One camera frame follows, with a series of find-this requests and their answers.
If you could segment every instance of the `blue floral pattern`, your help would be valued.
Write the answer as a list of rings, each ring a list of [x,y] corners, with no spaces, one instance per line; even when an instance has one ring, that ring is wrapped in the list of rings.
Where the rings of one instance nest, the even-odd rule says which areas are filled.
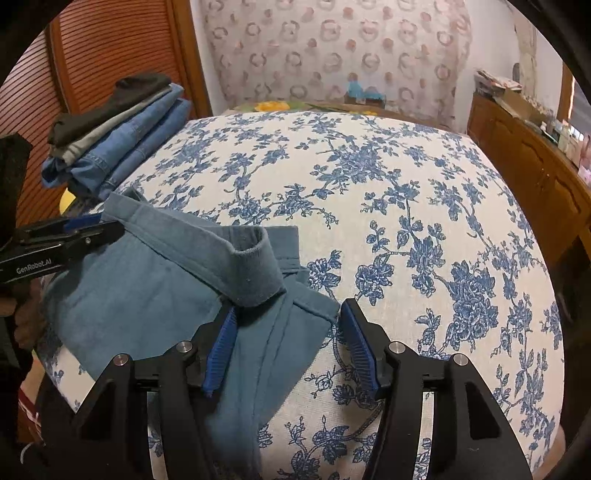
[[[560,317],[523,212],[470,139],[340,113],[207,118],[189,122],[120,190],[131,185],[155,206],[224,225],[297,225],[311,288],[355,297],[422,355],[469,355],[531,468],[540,465],[560,420]],[[52,341],[43,361],[74,406],[92,380],[80,387],[87,373]],[[427,475],[432,400],[425,395],[416,480]],[[382,411],[334,327],[258,432],[261,476],[361,478]],[[150,432],[149,442],[164,472],[160,439]]]

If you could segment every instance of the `box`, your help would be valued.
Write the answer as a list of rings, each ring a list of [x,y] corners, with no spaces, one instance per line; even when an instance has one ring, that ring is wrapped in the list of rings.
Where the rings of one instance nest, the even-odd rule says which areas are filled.
[[[515,118],[529,120],[538,127],[545,122],[547,118],[541,114],[532,104],[525,100],[519,93],[506,89],[502,96],[496,96],[495,102],[503,107],[509,114]]]

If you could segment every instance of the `wall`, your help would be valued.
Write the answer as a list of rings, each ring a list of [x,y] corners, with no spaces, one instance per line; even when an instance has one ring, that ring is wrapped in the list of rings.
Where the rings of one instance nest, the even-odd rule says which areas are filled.
[[[562,59],[545,37],[537,33],[537,62],[535,97],[554,114],[558,111],[562,89]]]
[[[519,62],[513,17],[507,4],[501,0],[465,0],[465,3],[472,22],[472,45],[466,66],[457,81],[455,117],[456,129],[459,132],[466,131],[474,92],[475,70],[484,68],[491,73],[510,78],[513,65]],[[219,115],[228,107],[228,103],[222,93],[207,43],[201,1],[191,0],[191,8],[212,111],[214,115]],[[558,54],[539,32],[537,45],[538,100],[555,112],[560,98],[562,63]]]
[[[472,22],[472,45],[466,67],[457,81],[455,112],[459,132],[466,131],[476,69],[511,78],[513,65],[519,61],[513,17],[507,5],[498,0],[465,2]]]
[[[214,115],[221,115],[228,108],[228,102],[222,93],[220,80],[213,64],[212,50],[207,43],[200,0],[191,0],[191,11],[193,13],[195,36],[197,37],[199,57],[201,58],[201,66],[209,94],[209,102],[212,106],[212,113]]]

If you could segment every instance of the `wooden cabinet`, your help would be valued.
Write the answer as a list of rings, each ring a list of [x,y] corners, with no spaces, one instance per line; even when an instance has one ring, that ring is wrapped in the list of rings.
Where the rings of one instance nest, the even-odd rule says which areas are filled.
[[[472,102],[468,133],[513,192],[552,267],[589,226],[587,187],[555,146],[479,95]]]

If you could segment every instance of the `denim fabric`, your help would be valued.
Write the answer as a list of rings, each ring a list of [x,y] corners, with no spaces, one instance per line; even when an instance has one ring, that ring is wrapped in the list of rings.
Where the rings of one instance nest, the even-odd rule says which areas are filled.
[[[118,125],[71,166],[53,157],[46,159],[41,167],[43,185],[56,187],[74,178],[88,192],[94,192],[124,155],[170,110],[183,91],[183,87],[172,83],[170,93]]]
[[[77,140],[74,140],[72,143],[69,143],[63,147],[52,147],[49,150],[50,157],[55,157],[58,163],[59,160],[63,160],[63,163],[66,165],[73,165],[74,162],[78,160],[90,147],[92,147],[107,133],[113,130],[117,125],[134,116],[136,113],[141,112],[149,104],[154,103],[156,100],[162,98],[164,95],[170,92],[170,90],[170,87],[167,86],[154,95],[146,98],[146,100],[143,100],[133,107],[109,118],[105,123],[93,128],[90,132],[84,135],[84,137],[80,137]]]
[[[109,193],[115,190],[136,168],[156,152],[160,145],[184,127],[187,118],[189,118],[190,110],[191,102],[183,99],[177,100],[167,114],[162,117],[162,120],[148,132],[132,151],[121,159],[109,177],[100,184],[96,196],[100,200],[106,200]]]

